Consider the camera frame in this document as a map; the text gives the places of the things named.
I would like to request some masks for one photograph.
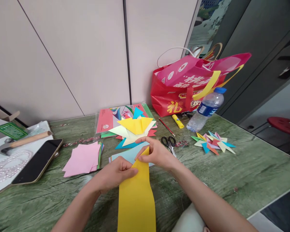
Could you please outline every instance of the hammer handle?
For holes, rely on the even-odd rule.
[[[39,139],[43,139],[47,136],[50,136],[51,134],[52,133],[50,131],[46,131],[46,132],[43,132],[41,134],[37,134],[37,135],[31,136],[29,138],[25,138],[25,139],[21,139],[19,141],[13,142],[13,143],[11,143],[10,147],[11,148],[19,147],[21,145],[24,145],[24,144],[27,144],[27,143],[30,143],[30,142],[33,142],[33,141],[36,141]]]

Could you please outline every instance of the table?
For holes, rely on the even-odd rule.
[[[157,114],[150,106],[155,119]],[[78,143],[100,140],[105,144],[101,166],[108,157],[125,151],[115,150],[120,140],[101,139],[95,135],[98,115],[50,123],[55,138],[63,138],[64,146],[42,178],[35,184],[13,186],[0,194],[0,231],[50,231],[80,189],[95,175],[83,174],[63,178],[62,169]],[[236,155],[219,150],[219,156],[205,154],[194,146],[194,133],[179,129],[168,116],[163,121],[176,139],[189,146],[175,147],[178,159],[213,191],[248,218],[290,190],[290,156],[218,115],[213,115],[201,134],[218,132],[236,145]],[[156,138],[169,136],[158,121]],[[150,168],[150,184],[156,204],[157,231],[170,231],[190,200],[177,182],[159,167]],[[86,231],[117,231],[119,188],[99,197],[86,226]]]

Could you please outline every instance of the origami star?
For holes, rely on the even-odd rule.
[[[152,126],[156,123],[153,118],[147,118],[138,108],[135,109],[133,118],[125,115],[125,119],[121,118],[117,121],[120,125],[110,129],[109,131],[117,134],[116,138],[122,139],[115,149],[133,148],[138,144],[135,141],[144,136],[155,136],[156,130],[152,130]]]
[[[202,136],[201,134],[197,133],[197,137],[192,136],[192,138],[197,141],[195,146],[203,147],[205,153],[207,154],[209,151],[212,151],[216,155],[219,155],[216,149],[221,149],[224,153],[226,150],[235,154],[235,152],[231,149],[231,147],[236,147],[230,143],[227,143],[227,138],[222,138],[219,136],[217,132],[214,134],[209,131],[210,135],[206,133]]]

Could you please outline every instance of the red stool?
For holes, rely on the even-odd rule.
[[[260,130],[255,135],[259,134],[260,132],[266,130],[269,127],[274,127],[276,129],[278,129],[278,130],[280,130],[280,131],[282,131],[282,132],[290,135],[290,119],[281,118],[281,117],[269,117],[267,119],[267,122],[266,123],[263,123],[261,126],[257,127],[252,132],[254,132],[255,130],[258,130],[259,128],[261,128],[262,126],[264,126],[267,123],[270,124],[270,125],[268,127],[264,128],[264,129]]]

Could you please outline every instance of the smartphone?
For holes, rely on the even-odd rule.
[[[46,141],[12,181],[12,185],[37,182],[54,158],[62,142],[62,139]]]

